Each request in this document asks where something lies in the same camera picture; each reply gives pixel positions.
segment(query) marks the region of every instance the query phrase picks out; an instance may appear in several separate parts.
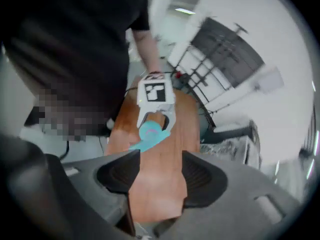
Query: black panel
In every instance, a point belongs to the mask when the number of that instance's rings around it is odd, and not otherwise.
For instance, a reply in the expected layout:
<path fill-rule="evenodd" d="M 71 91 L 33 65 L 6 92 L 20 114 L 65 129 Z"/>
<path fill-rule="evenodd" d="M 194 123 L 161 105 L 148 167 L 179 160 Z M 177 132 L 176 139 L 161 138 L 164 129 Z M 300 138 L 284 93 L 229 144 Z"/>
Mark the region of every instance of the black panel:
<path fill-rule="evenodd" d="M 248 136 L 253 141 L 253 143 L 255 143 L 252 126 L 247 126 L 247 127 L 233 129 L 233 130 L 226 130 L 221 132 L 214 132 L 213 130 L 207 130 L 202 137 L 204 141 L 201 143 L 217 144 L 227 139 L 238 138 L 242 136 Z"/>
<path fill-rule="evenodd" d="M 164 82 L 146 83 L 144 85 L 144 88 L 148 102 L 166 101 L 166 91 Z"/>
<path fill-rule="evenodd" d="M 187 197 L 184 208 L 203 208 L 211 205 L 226 191 L 228 179 L 218 167 L 182 152 L 182 174 L 185 178 Z"/>
<path fill-rule="evenodd" d="M 206 18 L 191 44 L 216 65 L 235 88 L 253 75 L 264 61 L 240 36 L 219 22 Z M 232 47 L 232 54 L 224 56 Z"/>
<path fill-rule="evenodd" d="M 120 157 L 100 167 L 97 180 L 110 192 L 128 194 L 140 171 L 140 150 Z"/>

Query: metal rack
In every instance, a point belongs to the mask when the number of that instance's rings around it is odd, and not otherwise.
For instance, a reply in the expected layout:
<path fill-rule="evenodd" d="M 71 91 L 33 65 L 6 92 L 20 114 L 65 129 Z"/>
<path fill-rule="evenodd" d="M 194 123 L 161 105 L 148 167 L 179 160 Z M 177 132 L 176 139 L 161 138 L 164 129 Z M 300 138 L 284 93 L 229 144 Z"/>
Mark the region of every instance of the metal rack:
<path fill-rule="evenodd" d="M 230 56 L 232 56 L 234 54 L 234 52 L 236 51 L 237 47 L 233 44 L 233 42 L 239 38 L 239 33 L 240 32 L 245 32 L 248 33 L 243 27 L 241 27 L 240 25 L 236 24 L 237 28 L 235 31 L 232 31 L 230 35 L 225 36 L 225 35 L 218 35 L 218 36 L 214 36 L 213 38 L 218 41 L 217 44 L 212 47 L 209 52 L 207 54 L 204 55 L 203 59 L 200 59 L 197 67 L 195 69 L 192 69 L 192 74 L 188 74 L 187 80 L 186 82 L 183 84 L 183 87 L 187 87 L 188 91 L 187 93 L 192 93 L 196 98 L 198 103 L 200 104 L 200 107 L 204 110 L 204 115 L 206 117 L 206 119 L 208 120 L 210 126 L 215 127 L 215 123 L 212 120 L 211 114 L 213 114 L 213 111 L 208 111 L 206 109 L 206 104 L 208 104 L 209 102 L 211 102 L 213 99 L 216 99 L 217 97 L 219 97 L 220 95 L 222 95 L 224 92 L 228 91 L 230 88 L 232 88 L 232 86 L 225 88 L 225 86 L 220 82 L 220 80 L 216 77 L 216 75 L 213 73 L 214 70 L 218 69 L 221 64 Z M 172 74 L 176 73 L 178 71 L 178 68 L 181 68 L 186 74 L 187 74 L 187 70 L 181 65 L 182 60 L 184 59 L 185 55 L 189 52 L 189 54 L 191 54 L 192 57 L 194 57 L 196 60 L 199 60 L 199 58 L 194 55 L 190 49 L 194 47 L 191 43 L 189 44 L 189 46 L 187 47 L 187 49 L 184 51 L 183 55 L 181 56 L 180 60 L 178 61 L 177 65 L 174 67 L 174 71 Z M 214 53 L 219 52 L 220 50 L 222 50 L 222 57 L 221 59 L 216 62 L 211 68 L 209 68 L 206 64 L 205 61 L 207 59 L 209 59 L 210 56 L 214 55 Z M 197 71 L 199 70 L 199 68 L 201 66 L 204 66 L 205 69 L 207 69 L 207 72 L 204 75 L 201 75 L 200 73 L 198 73 Z M 192 79 L 192 76 L 196 75 L 199 78 L 199 81 L 196 82 Z M 204 94 L 204 92 L 201 90 L 201 88 L 199 87 L 199 84 L 202 83 L 204 86 L 208 86 L 208 84 L 206 83 L 206 77 L 208 75 L 212 75 L 217 82 L 221 85 L 221 87 L 223 88 L 224 92 L 217 95 L 216 97 L 214 97 L 213 99 L 209 100 L 207 98 L 207 96 Z M 190 86 L 189 85 L 189 81 L 194 82 L 194 86 Z M 201 94 L 203 95 L 204 99 L 206 100 L 206 104 L 204 104 L 202 102 L 202 100 L 199 98 L 199 96 L 197 95 L 197 93 L 195 92 L 195 88 L 198 88 L 198 90 L 201 92 Z"/>

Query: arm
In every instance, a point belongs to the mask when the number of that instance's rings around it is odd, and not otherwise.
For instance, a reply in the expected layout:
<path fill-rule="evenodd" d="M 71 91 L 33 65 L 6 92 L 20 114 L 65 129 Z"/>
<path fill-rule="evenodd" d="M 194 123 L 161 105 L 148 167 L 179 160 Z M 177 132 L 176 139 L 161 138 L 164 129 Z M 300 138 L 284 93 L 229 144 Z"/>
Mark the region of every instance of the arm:
<path fill-rule="evenodd" d="M 153 39 L 151 31 L 133 30 L 132 33 L 138 53 L 146 67 L 146 70 L 149 73 L 161 72 L 157 43 Z"/>

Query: person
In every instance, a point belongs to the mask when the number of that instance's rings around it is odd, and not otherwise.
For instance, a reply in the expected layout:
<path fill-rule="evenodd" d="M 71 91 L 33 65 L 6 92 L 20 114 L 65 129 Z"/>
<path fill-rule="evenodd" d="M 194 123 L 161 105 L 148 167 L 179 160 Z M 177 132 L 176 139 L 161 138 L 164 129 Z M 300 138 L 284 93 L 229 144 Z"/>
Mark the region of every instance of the person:
<path fill-rule="evenodd" d="M 33 5 L 3 40 L 9 60 L 37 97 L 47 123 L 69 137 L 99 135 L 125 95 L 126 30 L 132 30 L 147 71 L 161 71 L 148 0 L 38 0 Z"/>

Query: wooden surface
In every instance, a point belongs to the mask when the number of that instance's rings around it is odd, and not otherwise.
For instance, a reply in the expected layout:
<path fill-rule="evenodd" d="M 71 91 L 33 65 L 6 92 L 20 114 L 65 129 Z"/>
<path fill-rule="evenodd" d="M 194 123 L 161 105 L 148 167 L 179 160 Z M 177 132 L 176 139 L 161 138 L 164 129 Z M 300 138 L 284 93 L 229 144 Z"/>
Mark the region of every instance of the wooden surface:
<path fill-rule="evenodd" d="M 155 222 L 179 217 L 187 196 L 186 181 L 181 173 L 182 150 L 200 151 L 199 119 L 196 101 L 179 90 L 176 96 L 176 123 L 171 135 L 155 147 L 141 153 L 140 172 L 129 190 L 131 213 L 135 222 Z M 137 90 L 124 99 L 111 132 L 106 155 L 123 152 L 140 141 L 137 129 L 139 115 Z M 161 126 L 159 112 L 148 116 Z"/>

